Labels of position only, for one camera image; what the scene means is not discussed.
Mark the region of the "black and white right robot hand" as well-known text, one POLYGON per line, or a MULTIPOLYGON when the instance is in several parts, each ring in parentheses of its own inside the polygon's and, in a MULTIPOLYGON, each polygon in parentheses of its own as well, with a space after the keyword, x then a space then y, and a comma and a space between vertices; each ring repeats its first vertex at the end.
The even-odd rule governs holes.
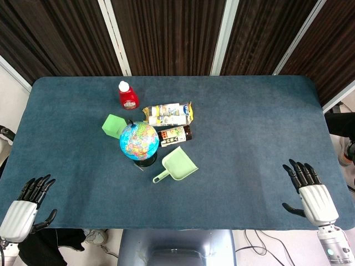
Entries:
POLYGON ((330 226, 339 218, 336 206, 315 169, 307 164, 289 160, 290 166, 283 164, 299 198, 302 209, 282 203, 283 208, 292 214, 305 217, 316 227, 330 226))

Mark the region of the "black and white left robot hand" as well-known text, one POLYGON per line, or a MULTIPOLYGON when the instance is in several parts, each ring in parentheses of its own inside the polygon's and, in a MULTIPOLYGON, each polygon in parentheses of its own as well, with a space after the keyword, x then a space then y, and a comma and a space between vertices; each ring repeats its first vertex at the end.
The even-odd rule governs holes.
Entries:
POLYGON ((48 218, 35 224, 35 219, 48 190, 55 183, 51 175, 32 178, 23 186, 18 198, 10 205, 1 223, 1 241, 20 243, 29 234, 48 227, 55 219, 58 210, 53 209, 48 218))

